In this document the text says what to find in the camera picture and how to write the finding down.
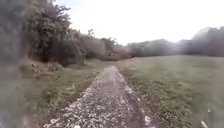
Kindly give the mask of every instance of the grass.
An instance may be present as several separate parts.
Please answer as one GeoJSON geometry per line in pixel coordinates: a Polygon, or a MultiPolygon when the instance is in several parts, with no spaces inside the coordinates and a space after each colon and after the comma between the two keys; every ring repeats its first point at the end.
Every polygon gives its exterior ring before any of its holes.
{"type": "Polygon", "coordinates": [[[211,125],[208,108],[221,111],[215,100],[224,105],[223,58],[167,56],[118,63],[160,128],[198,128],[201,120],[211,125]]]}
{"type": "Polygon", "coordinates": [[[37,69],[31,65],[22,68],[22,85],[24,97],[31,108],[32,114],[38,119],[47,116],[62,103],[75,100],[105,66],[97,60],[87,61],[84,67],[71,65],[57,70],[37,69]]]}

